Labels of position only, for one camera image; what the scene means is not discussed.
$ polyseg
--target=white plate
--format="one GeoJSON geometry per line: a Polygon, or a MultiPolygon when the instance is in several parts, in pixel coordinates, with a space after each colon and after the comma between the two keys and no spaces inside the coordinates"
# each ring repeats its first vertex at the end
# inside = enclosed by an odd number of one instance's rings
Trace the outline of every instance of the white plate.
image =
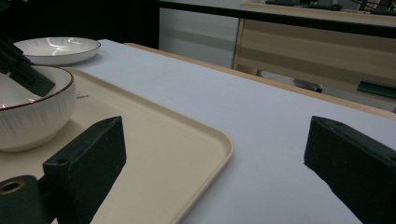
{"type": "Polygon", "coordinates": [[[96,40],[78,37],[47,37],[14,43],[32,63],[65,65],[93,57],[100,48],[96,40]]]}

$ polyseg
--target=beige tray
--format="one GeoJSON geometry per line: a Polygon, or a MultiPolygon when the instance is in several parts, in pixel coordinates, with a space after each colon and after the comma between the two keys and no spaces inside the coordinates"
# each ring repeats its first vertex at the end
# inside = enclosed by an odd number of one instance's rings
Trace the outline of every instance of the beige tray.
{"type": "Polygon", "coordinates": [[[233,154],[222,132],[136,94],[67,68],[76,111],[57,136],[22,153],[0,153],[0,180],[43,175],[42,163],[101,119],[122,116],[127,163],[92,223],[177,223],[233,154]]]}

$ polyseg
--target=shallow dish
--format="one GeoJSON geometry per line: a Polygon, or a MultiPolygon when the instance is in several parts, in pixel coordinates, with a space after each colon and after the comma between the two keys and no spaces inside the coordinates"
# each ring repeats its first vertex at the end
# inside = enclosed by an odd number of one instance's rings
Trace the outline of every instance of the shallow dish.
{"type": "Polygon", "coordinates": [[[48,142],[75,109],[76,86],[69,72],[56,67],[33,68],[55,83],[45,97],[0,74],[0,151],[24,151],[48,142]]]}
{"type": "Polygon", "coordinates": [[[78,37],[46,37],[22,40],[14,45],[23,51],[32,63],[65,65],[90,59],[101,44],[96,40],[78,37]]]}

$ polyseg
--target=bowl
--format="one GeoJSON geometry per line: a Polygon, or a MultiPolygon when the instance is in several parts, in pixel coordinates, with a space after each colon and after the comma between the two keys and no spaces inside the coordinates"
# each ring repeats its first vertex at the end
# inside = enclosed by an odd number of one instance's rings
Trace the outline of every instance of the bowl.
{"type": "Polygon", "coordinates": [[[40,97],[0,74],[0,151],[19,152],[41,146],[70,120],[75,109],[72,74],[56,67],[32,67],[55,86],[40,97]]]}
{"type": "Polygon", "coordinates": [[[90,59],[101,44],[79,37],[46,37],[22,40],[14,45],[34,64],[66,65],[90,59]]]}

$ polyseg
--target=black metal bar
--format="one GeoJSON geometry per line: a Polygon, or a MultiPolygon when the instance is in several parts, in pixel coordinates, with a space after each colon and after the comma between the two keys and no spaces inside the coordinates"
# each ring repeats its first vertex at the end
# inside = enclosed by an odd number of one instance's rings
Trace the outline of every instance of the black metal bar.
{"type": "Polygon", "coordinates": [[[396,27],[363,24],[346,21],[328,21],[323,19],[312,19],[288,15],[278,15],[265,12],[248,11],[243,9],[232,9],[223,7],[207,7],[191,4],[159,2],[160,8],[168,8],[182,11],[190,11],[211,14],[224,17],[247,19],[253,21],[268,21],[293,26],[302,26],[321,30],[351,33],[357,35],[371,35],[386,38],[396,38],[396,27]]]}

